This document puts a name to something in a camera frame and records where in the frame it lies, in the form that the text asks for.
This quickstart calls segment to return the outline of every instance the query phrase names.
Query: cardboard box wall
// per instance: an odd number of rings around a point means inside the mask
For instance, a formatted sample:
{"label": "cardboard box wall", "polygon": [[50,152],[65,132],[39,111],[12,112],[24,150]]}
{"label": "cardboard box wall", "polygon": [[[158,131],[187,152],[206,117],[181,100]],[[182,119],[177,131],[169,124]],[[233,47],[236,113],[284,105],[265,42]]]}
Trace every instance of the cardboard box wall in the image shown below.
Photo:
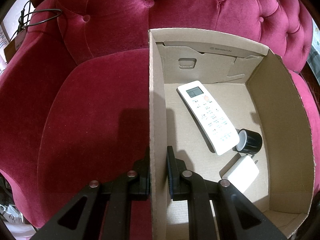
{"label": "cardboard box wall", "polygon": [[172,202],[166,148],[204,179],[219,181],[240,157],[214,153],[180,98],[180,84],[199,80],[236,129],[263,136],[260,173],[244,192],[287,237],[308,215],[314,183],[309,122],[281,58],[265,45],[201,29],[149,31],[150,169],[153,238],[188,239],[186,201]]}

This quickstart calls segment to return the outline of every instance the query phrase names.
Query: tufted backrest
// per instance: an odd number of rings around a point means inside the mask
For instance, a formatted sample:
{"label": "tufted backrest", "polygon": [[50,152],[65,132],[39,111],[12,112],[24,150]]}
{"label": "tufted backrest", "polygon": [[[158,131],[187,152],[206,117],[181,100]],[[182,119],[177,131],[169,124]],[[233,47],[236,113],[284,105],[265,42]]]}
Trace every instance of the tufted backrest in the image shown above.
{"label": "tufted backrest", "polygon": [[58,24],[79,64],[148,47],[148,29],[189,27],[236,34],[269,46],[299,72],[312,40],[311,16],[299,0],[57,0]]}

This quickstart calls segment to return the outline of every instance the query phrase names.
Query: white remote control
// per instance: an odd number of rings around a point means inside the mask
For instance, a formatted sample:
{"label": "white remote control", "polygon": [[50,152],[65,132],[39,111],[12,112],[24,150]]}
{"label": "white remote control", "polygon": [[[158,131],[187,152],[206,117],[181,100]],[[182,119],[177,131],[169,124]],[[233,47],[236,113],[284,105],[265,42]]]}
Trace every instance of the white remote control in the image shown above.
{"label": "white remote control", "polygon": [[224,154],[239,143],[235,127],[200,81],[181,85],[178,91],[197,118],[217,155]]}

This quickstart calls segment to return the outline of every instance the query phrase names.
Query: metal screw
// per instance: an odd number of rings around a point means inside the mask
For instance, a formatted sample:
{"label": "metal screw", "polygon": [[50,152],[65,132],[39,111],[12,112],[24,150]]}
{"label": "metal screw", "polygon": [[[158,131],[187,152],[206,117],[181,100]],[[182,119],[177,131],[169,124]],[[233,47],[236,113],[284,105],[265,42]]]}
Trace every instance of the metal screw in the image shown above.
{"label": "metal screw", "polygon": [[184,171],[184,172],[182,173],[182,175],[183,175],[184,177],[191,177],[192,172],[191,172],[191,171]]}
{"label": "metal screw", "polygon": [[127,176],[129,178],[133,178],[133,177],[135,177],[137,175],[138,175],[138,173],[136,171],[128,171],[128,173],[127,173]]}
{"label": "metal screw", "polygon": [[227,180],[227,179],[222,179],[222,180],[220,181],[220,184],[221,184],[221,186],[223,186],[223,187],[229,187],[229,186],[230,186],[230,182],[229,182],[229,180]]}
{"label": "metal screw", "polygon": [[97,186],[99,186],[99,181],[92,180],[92,181],[90,181],[89,186],[90,187],[97,187]]}

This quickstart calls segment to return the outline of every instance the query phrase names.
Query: remote control screen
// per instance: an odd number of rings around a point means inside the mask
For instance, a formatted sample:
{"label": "remote control screen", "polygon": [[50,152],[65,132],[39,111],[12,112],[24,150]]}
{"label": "remote control screen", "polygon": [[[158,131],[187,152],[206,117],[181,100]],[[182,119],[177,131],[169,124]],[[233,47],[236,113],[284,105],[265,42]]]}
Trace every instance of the remote control screen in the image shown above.
{"label": "remote control screen", "polygon": [[187,90],[186,92],[188,93],[188,95],[191,98],[203,94],[202,90],[199,87],[191,88],[191,89]]}

